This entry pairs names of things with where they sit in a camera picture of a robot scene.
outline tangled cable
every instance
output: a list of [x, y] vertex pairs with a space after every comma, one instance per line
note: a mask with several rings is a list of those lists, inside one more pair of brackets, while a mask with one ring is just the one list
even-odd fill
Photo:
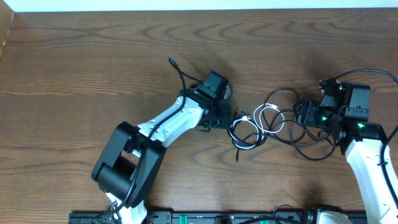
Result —
[[[329, 133], [327, 130], [321, 130], [321, 131], [319, 131], [319, 132], [318, 132], [318, 135], [317, 135], [319, 139], [317, 139], [312, 133], [310, 133], [310, 132], [307, 130], [307, 128], [306, 128], [304, 125], [298, 124], [298, 122], [295, 121], [294, 115], [293, 115], [293, 118], [292, 118], [292, 119], [285, 119], [284, 113], [293, 113], [293, 114], [294, 114], [294, 111], [293, 111], [293, 110], [279, 110], [278, 107], [277, 107], [276, 105], [273, 105], [273, 104], [268, 103], [269, 98], [270, 98], [273, 94], [275, 94], [275, 93], [277, 93], [277, 92], [280, 92], [280, 91], [292, 91], [292, 92], [295, 94], [295, 96], [296, 96], [296, 102], [299, 101], [299, 94], [298, 94], [294, 89], [291, 89], [291, 88], [281, 88], [281, 89], [278, 89], [278, 90], [273, 91], [272, 93], [270, 93], [270, 94], [268, 95], [268, 97], [267, 97], [266, 100], [264, 101], [264, 104], [258, 106], [258, 107], [254, 110], [254, 112], [253, 112], [253, 118], [251, 118], [251, 117], [248, 116], [248, 115], [245, 115], [244, 112], [241, 112], [240, 114], [237, 114], [237, 115], [235, 116], [234, 120], [231, 122], [231, 125], [228, 127], [227, 133], [228, 133], [228, 135], [230, 136], [230, 138], [231, 138], [231, 140], [232, 140], [232, 144], [238, 149], [238, 151], [236, 152], [236, 161], [237, 161], [237, 162], [238, 162], [238, 160], [239, 160], [239, 151], [250, 151], [250, 150], [252, 150], [252, 149], [254, 149], [254, 148], [256, 148], [256, 147], [259, 147], [259, 146], [261, 146], [262, 144], [264, 144], [264, 143], [267, 141], [267, 139], [272, 139], [272, 140], [274, 140], [274, 141], [281, 142], [281, 143], [287, 144], [287, 145], [289, 145], [289, 146], [292, 146], [292, 147], [294, 147], [294, 149], [295, 149], [301, 156], [303, 156], [304, 158], [306, 158], [306, 159], [308, 159], [308, 160], [311, 160], [311, 161], [320, 161], [320, 160], [326, 159], [326, 158], [330, 157], [330, 156], [333, 154], [333, 152], [335, 151], [335, 148], [336, 148], [336, 147], [335, 147], [335, 144], [336, 144], [336, 142], [335, 142], [334, 139], [333, 139], [333, 142], [330, 140], [330, 137], [332, 137], [332, 136], [331, 136], [331, 133]], [[257, 116], [256, 113], [257, 113], [257, 111], [258, 111], [260, 108], [261, 108], [261, 110], [260, 110], [260, 112], [259, 112], [259, 114], [258, 114], [258, 119], [259, 119], [259, 121], [257, 121], [257, 119], [256, 119], [256, 116]], [[268, 123], [268, 120], [266, 119], [266, 116], [265, 116], [265, 110], [266, 110], [266, 109], [273, 109], [273, 110], [276, 110], [276, 111], [278, 112], [278, 113], [274, 116], [274, 118], [272, 119], [271, 123]], [[262, 118], [263, 118], [264, 121], [265, 121], [266, 127], [263, 126], [261, 116], [262, 116]], [[277, 119], [278, 116], [281, 116], [281, 117], [282, 117], [282, 121], [281, 121], [281, 122], [278, 122], [277, 124], [274, 125], [274, 123], [275, 123], [275, 121], [276, 121], [276, 119]], [[246, 136], [244, 139], [240, 139], [239, 137], [237, 137], [237, 135], [235, 135], [234, 132], [235, 132], [235, 129], [238, 127], [238, 125], [239, 125], [241, 122], [243, 122], [243, 121], [252, 124], [252, 125], [254, 126], [256, 132], [255, 132], [255, 133], [252, 133], [252, 134], [250, 134], [250, 135], [248, 135], [248, 136]], [[286, 123], [286, 122], [291, 122], [291, 126], [290, 126], [290, 139], [289, 139], [289, 140], [281, 139], [280, 137], [278, 137], [278, 135], [276, 135], [276, 133], [278, 133], [279, 131], [282, 130], [282, 128], [284, 127], [284, 123]], [[302, 129], [302, 131], [303, 131], [303, 133], [302, 133], [297, 139], [294, 139], [294, 137], [293, 137], [293, 126], [294, 126], [294, 124], [297, 124], [297, 125]], [[310, 143], [310, 144], [297, 145], [297, 143], [298, 143], [299, 141], [301, 141], [301, 140], [304, 138], [305, 135], [307, 135], [307, 136], [310, 137], [312, 140], [314, 140], [314, 142], [313, 142], [313, 143]], [[254, 142], [247, 142], [247, 140], [248, 140], [249, 138], [253, 137], [253, 136], [256, 136], [256, 140], [255, 140]], [[305, 154], [299, 149], [300, 147], [310, 147], [310, 146], [314, 146], [314, 145], [319, 144], [319, 143], [324, 142], [324, 141], [328, 142], [328, 143], [332, 146], [331, 151], [330, 151], [325, 157], [321, 157], [321, 158], [312, 158], [312, 157], [309, 157], [309, 156], [305, 155]]]

